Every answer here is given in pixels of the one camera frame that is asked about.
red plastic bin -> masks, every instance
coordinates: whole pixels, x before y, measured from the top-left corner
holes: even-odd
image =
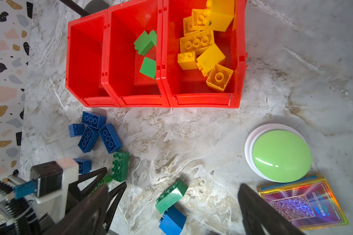
[[[170,107],[162,87],[162,0],[132,0],[108,8],[104,32],[102,85],[122,107]],[[143,31],[157,33],[157,46],[146,57],[156,60],[156,80],[140,73],[144,56],[134,48]]]
[[[245,0],[235,0],[235,16],[226,32],[214,32],[215,43],[226,56],[225,67],[234,70],[225,92],[210,89],[199,70],[182,70],[178,64],[183,18],[192,9],[205,9],[207,0],[163,0],[161,81],[171,107],[238,108],[246,72]]]
[[[107,10],[68,23],[66,88],[86,107],[119,107],[101,84]]]

yellow block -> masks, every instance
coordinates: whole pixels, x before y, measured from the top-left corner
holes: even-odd
[[[212,89],[224,92],[234,71],[216,64],[207,78],[207,85]]]
[[[216,64],[225,64],[225,55],[216,44],[211,45],[203,54],[197,58],[196,65],[201,70],[202,75],[207,77]]]
[[[197,69],[195,52],[178,54],[178,63],[183,70]]]
[[[206,29],[225,32],[234,18],[234,0],[207,0]]]
[[[208,19],[206,17],[206,9],[192,9],[192,30],[208,29]]]
[[[205,30],[182,37],[179,39],[179,43],[180,53],[195,52],[198,56],[215,43],[213,30]]]
[[[186,17],[183,19],[183,33],[184,36],[188,36],[194,33],[198,33],[200,30],[192,29],[192,16]]]

empty red bin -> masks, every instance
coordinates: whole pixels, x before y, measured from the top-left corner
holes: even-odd
[[[225,67],[234,70],[225,92],[210,89],[199,70],[182,70],[178,64],[183,18],[192,9],[205,9],[207,0],[163,0],[161,81],[172,107],[238,108],[246,72],[245,0],[235,0],[235,16],[226,32],[214,32],[215,43],[226,56]]]
[[[86,107],[118,107],[101,84],[107,10],[68,23],[66,88]]]
[[[102,85],[122,107],[170,107],[160,80],[162,14],[162,0],[132,0],[108,8]],[[156,60],[156,80],[140,73],[144,56],[134,48],[142,32],[152,30],[157,33],[157,45],[146,57]]]

black pole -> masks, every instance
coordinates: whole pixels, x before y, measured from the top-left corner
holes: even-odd
[[[89,15],[89,13],[87,11],[85,11],[84,9],[82,9],[79,5],[77,5],[74,1],[72,0],[60,0],[62,3],[64,3],[67,7],[71,8],[72,10],[74,10],[75,12],[77,12],[77,14],[79,14],[81,17],[87,16]]]

blue connector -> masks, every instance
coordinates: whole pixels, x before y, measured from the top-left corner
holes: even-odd
[[[82,123],[79,124],[71,124],[68,126],[69,128],[69,137],[82,136],[85,131],[85,125]]]
[[[108,153],[113,153],[123,146],[112,124],[105,124],[98,132],[104,141]]]
[[[36,181],[29,181],[17,186],[14,186],[14,199],[19,199],[25,197],[26,195],[32,194],[36,190],[37,183]]]
[[[91,170],[91,161],[88,159],[73,158],[79,164],[79,174],[89,173]]]
[[[101,129],[101,127],[105,124],[106,117],[100,116],[98,114],[90,113],[83,111],[81,123],[91,126],[95,129]]]
[[[79,147],[83,153],[88,153],[93,149],[94,144],[97,142],[98,136],[98,130],[89,126],[86,127],[79,142]]]
[[[171,206],[167,209],[160,219],[160,229],[166,235],[179,235],[182,232],[184,224],[187,218],[176,209]]]

